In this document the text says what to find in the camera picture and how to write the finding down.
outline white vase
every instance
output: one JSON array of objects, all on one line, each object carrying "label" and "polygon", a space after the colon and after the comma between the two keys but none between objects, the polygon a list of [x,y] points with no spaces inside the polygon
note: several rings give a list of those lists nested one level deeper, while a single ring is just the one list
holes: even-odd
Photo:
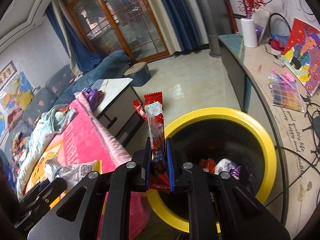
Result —
[{"label": "white vase", "polygon": [[243,34],[243,45],[249,48],[258,46],[257,33],[252,19],[241,19],[241,27]]}]

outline sofa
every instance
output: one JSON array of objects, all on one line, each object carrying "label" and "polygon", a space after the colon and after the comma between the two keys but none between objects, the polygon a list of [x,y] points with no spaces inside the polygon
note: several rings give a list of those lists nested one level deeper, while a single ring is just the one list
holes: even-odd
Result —
[{"label": "sofa", "polygon": [[12,140],[18,132],[30,136],[34,129],[34,122],[42,113],[49,111],[59,104],[70,104],[74,99],[74,93],[82,91],[85,87],[93,85],[99,79],[121,78],[129,69],[130,58],[123,50],[118,50],[102,60],[93,70],[85,73],[77,82],[69,84],[74,77],[69,65],[52,75],[45,87],[41,88],[34,96],[31,103],[25,109],[22,119],[9,133],[4,145],[4,154],[12,164]]}]

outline table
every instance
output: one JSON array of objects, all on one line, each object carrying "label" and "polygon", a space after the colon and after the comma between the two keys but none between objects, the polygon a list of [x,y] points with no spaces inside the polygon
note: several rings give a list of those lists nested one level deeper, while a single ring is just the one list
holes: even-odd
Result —
[{"label": "table", "polygon": [[96,81],[91,88],[103,91],[94,116],[125,147],[144,120],[133,107],[132,101],[141,99],[131,86],[132,78],[115,78]]},{"label": "table", "polygon": [[[315,159],[313,151],[316,147],[308,117],[304,113],[272,105],[271,90],[268,87],[271,68],[277,69],[280,73],[288,69],[277,66],[274,63],[276,59],[266,52],[263,45],[254,49],[243,46],[243,38],[238,34],[219,36],[219,43],[223,64],[242,111],[265,127],[275,146],[286,147],[312,162]],[[302,84],[297,81],[297,85],[300,94],[307,98],[307,91]],[[317,92],[312,102],[320,103]],[[320,176],[313,168],[309,168],[287,190],[309,164],[288,150],[279,149],[277,153],[276,181],[265,204],[283,192],[267,208],[285,225],[291,238],[294,238],[316,208]]]}]

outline purple wrapper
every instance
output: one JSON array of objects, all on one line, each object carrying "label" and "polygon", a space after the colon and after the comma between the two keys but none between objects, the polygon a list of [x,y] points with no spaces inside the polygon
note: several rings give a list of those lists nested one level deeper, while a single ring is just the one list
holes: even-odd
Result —
[{"label": "purple wrapper", "polygon": [[241,166],[236,167],[235,169],[230,170],[230,175],[235,177],[236,180],[239,180],[240,179],[240,170],[241,170]]}]

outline silver bolt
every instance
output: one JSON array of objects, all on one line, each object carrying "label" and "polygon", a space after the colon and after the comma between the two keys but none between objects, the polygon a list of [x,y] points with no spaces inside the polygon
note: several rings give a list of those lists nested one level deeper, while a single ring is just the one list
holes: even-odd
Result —
[{"label": "silver bolt", "polygon": [[191,169],[193,167],[192,163],[184,163],[182,165],[185,169]]},{"label": "silver bolt", "polygon": [[88,175],[89,179],[95,179],[98,177],[98,173],[96,171],[91,171]]},{"label": "silver bolt", "polygon": [[223,172],[221,172],[220,176],[223,179],[229,179],[230,178],[230,173],[226,172],[226,171],[223,171]]},{"label": "silver bolt", "polygon": [[135,162],[128,162],[125,166],[127,166],[128,169],[132,169],[137,166],[137,164]]}]

